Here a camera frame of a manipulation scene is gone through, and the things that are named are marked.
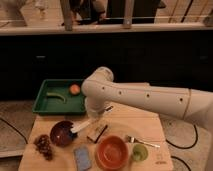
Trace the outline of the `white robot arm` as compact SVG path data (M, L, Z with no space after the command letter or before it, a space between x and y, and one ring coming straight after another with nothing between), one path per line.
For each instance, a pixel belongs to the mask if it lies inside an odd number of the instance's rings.
M100 115L107 102L169 115L201 126L212 135L205 171L213 165L213 92L189 88L115 83L107 67L97 68L82 83L88 114Z

